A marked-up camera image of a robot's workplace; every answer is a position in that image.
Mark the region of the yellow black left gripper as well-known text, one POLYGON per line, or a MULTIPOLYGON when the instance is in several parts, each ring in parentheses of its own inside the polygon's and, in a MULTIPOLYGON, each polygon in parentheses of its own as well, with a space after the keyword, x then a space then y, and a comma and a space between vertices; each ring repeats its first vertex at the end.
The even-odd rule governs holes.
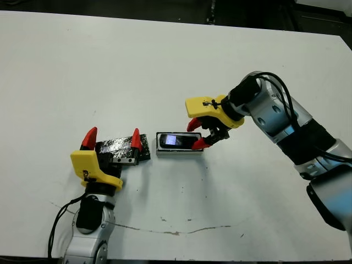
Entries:
POLYGON ((85 135, 80 150, 71 155, 71 162, 75 174, 82 180, 81 184, 88 183, 107 184, 119 191, 123 187, 123 181, 117 176, 122 166, 136 166, 139 164, 141 152, 141 138, 139 129, 135 128, 131 138, 132 157, 116 158, 111 153, 97 154, 95 150, 97 127, 91 128, 85 135))

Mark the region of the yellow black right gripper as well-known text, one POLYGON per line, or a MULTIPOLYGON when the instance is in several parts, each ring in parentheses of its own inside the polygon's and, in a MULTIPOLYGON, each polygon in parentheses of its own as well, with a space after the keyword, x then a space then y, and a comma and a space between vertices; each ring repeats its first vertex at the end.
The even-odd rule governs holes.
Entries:
POLYGON ((225 95, 212 97, 192 97, 185 100, 186 111, 191 121, 187 131, 201 127, 210 131, 209 136, 195 141, 192 150, 206 149, 229 138, 228 131, 244 124, 244 116, 236 112, 225 95))

